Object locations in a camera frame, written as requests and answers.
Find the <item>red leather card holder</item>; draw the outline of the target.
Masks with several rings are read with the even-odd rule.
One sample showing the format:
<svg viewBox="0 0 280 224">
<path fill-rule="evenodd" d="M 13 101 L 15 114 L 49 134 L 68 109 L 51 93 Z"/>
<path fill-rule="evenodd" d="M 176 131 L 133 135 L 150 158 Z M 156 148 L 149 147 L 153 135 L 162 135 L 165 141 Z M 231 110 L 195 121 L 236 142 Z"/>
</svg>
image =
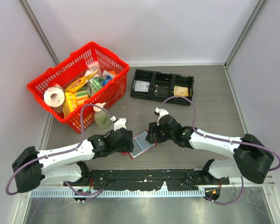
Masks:
<svg viewBox="0 0 280 224">
<path fill-rule="evenodd" d="M 135 159 L 136 157 L 142 155 L 149 149 L 156 146 L 155 143 L 150 143 L 146 140 L 146 137 L 148 136 L 148 130 L 144 130 L 143 132 L 139 133 L 138 135 L 135 135 L 133 137 L 133 150 L 132 152 L 125 152 L 121 153 L 121 155 L 129 155 L 132 159 Z"/>
</svg>

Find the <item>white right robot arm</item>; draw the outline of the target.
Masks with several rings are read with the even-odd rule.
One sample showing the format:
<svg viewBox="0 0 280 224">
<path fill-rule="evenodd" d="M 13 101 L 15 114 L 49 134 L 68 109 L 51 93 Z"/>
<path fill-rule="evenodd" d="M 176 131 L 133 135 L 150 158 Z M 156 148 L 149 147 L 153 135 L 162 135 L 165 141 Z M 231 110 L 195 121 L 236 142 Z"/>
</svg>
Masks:
<svg viewBox="0 0 280 224">
<path fill-rule="evenodd" d="M 209 159 L 203 166 L 201 178 L 206 184 L 225 177 L 243 177 L 262 184 L 274 160 L 272 153 L 262 149 L 262 144 L 250 134 L 243 138 L 210 134 L 196 127 L 182 126 L 170 115 L 149 123 L 146 141 L 158 144 L 168 140 L 182 148 L 226 156 L 225 160 Z"/>
</svg>

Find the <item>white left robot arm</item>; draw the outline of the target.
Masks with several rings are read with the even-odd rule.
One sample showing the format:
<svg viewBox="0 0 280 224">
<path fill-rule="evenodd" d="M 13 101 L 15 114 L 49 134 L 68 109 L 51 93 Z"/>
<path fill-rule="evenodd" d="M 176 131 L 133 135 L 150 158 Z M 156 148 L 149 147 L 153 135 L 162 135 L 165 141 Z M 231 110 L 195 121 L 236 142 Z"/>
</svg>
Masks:
<svg viewBox="0 0 280 224">
<path fill-rule="evenodd" d="M 106 135 L 95 134 L 78 144 L 52 150 L 37 151 L 34 146 L 27 147 L 12 164 L 17 192 L 25 193 L 39 187 L 50 170 L 132 150 L 133 132 L 125 128 L 111 130 Z"/>
</svg>

